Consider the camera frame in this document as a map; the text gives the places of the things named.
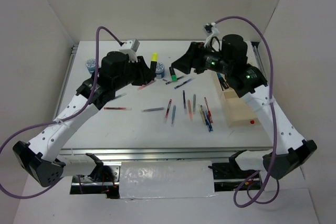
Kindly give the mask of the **yellow highlighter marker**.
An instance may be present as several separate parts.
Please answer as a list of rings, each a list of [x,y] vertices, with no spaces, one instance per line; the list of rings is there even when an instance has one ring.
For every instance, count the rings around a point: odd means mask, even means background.
[[[157,59],[158,58],[158,53],[157,52],[154,52],[152,54],[152,58],[151,58],[151,63],[150,63],[150,69],[153,71],[153,72],[156,72],[156,66],[157,66]]]

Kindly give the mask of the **purple highlighter marker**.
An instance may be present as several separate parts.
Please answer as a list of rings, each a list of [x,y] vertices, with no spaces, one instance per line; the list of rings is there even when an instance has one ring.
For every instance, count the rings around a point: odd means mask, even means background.
[[[227,84],[227,82],[223,78],[219,78],[219,82],[220,82],[220,84],[221,84],[221,86],[223,87],[224,90],[229,89],[229,85]]]

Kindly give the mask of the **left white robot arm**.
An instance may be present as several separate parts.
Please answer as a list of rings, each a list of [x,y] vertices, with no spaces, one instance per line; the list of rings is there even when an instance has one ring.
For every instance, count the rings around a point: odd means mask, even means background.
[[[94,154],[65,159],[59,152],[87,120],[115,98],[118,90],[129,84],[148,84],[156,76],[155,69],[155,59],[148,66],[142,56],[132,62],[127,54],[109,52],[102,58],[98,71],[81,84],[52,125],[27,143],[19,141],[13,146],[23,169],[42,187],[53,186],[62,177],[71,175],[85,175],[93,182],[99,181],[111,170]]]

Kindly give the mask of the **green highlighter marker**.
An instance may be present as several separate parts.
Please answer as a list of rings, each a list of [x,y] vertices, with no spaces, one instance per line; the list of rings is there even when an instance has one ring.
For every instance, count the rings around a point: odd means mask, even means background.
[[[173,67],[169,67],[169,71],[170,71],[171,79],[175,80],[177,77],[176,77],[174,68]]]

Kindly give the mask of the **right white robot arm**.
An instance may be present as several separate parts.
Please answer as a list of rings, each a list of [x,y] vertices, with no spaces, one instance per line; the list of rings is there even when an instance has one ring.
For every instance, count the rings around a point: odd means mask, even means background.
[[[215,51],[203,42],[192,42],[187,52],[171,66],[184,74],[194,71],[215,71],[225,76],[236,95],[255,113],[273,148],[267,151],[240,151],[230,157],[229,172],[235,178],[248,170],[267,171],[274,179],[282,179],[305,163],[317,150],[313,140],[304,137],[292,126],[276,99],[271,85],[261,71],[248,63],[248,46],[239,35],[222,38],[221,49]]]

